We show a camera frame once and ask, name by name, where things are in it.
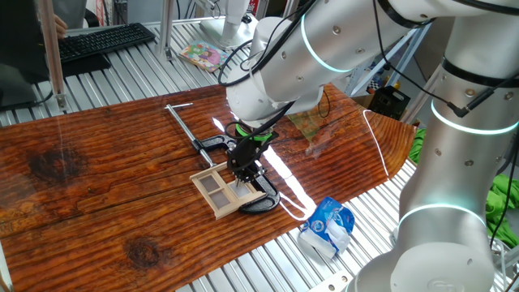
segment wooden frame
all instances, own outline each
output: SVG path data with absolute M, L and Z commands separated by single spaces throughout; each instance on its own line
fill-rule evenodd
M 242 191 L 248 191 L 247 193 L 237 194 L 234 191 L 236 181 L 226 183 L 218 173 L 226 168 L 227 162 L 224 162 L 190 176 L 191 181 L 211 206 L 217 220 L 265 195 L 262 191 L 257 191 L 250 183 L 243 184 L 241 188 Z

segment metal floor grate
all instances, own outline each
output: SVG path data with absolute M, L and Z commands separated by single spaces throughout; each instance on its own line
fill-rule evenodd
M 180 52 L 195 40 L 209 41 L 198 23 L 199 20 L 174 22 L 171 42 L 174 51 Z M 160 24 L 148 24 L 147 27 L 158 38 Z M 106 54 L 112 63 L 108 70 L 67 77 L 66 98 L 72 111 L 217 84 L 219 71 L 208 73 L 180 60 L 160 63 L 153 53 L 156 43 L 157 39 L 155 43 Z M 243 49 L 230 65 L 238 66 L 248 53 L 249 49 Z M 49 82 L 33 86 L 40 100 L 49 94 L 50 89 Z M 31 109 L 0 112 L 0 126 L 60 114 L 63 113 L 58 111 L 56 101 L 51 99 Z M 298 243 L 299 229 L 295 229 L 210 272 L 178 292 L 303 292 L 339 272 L 344 273 L 348 281 L 351 280 L 367 262 L 391 249 L 389 236 L 397 226 L 400 192 L 414 169 L 407 161 L 391 181 L 345 203 L 357 220 L 350 245 L 341 256 L 329 260 L 314 249 L 303 247 Z M 495 286 L 492 292 L 502 291 L 500 275 L 496 277 Z

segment keyboard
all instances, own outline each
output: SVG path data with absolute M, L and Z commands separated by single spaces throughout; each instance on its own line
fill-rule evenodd
M 64 63 L 154 39 L 155 34 L 142 24 L 127 24 L 80 36 L 69 36 L 58 43 L 61 61 Z

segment hand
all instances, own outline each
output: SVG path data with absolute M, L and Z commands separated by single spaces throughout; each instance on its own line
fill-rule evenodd
M 68 29 L 68 25 L 59 18 L 59 16 L 54 15 L 54 22 L 56 23 L 56 32 L 58 33 L 58 39 L 62 40 L 65 38 L 66 30 Z

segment wooden table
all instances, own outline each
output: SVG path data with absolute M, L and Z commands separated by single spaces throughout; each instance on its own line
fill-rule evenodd
M 283 166 L 263 161 L 296 203 L 347 201 L 388 179 L 362 108 L 326 92 L 329 116 L 283 118 L 272 145 Z M 189 180 L 206 162 L 164 109 L 187 102 L 178 113 L 199 139 L 231 121 L 225 90 L 212 86 L 0 129 L 0 239 L 16 291 L 172 291 L 302 223 L 281 207 L 214 220 Z M 392 177 L 414 128 L 365 115 Z

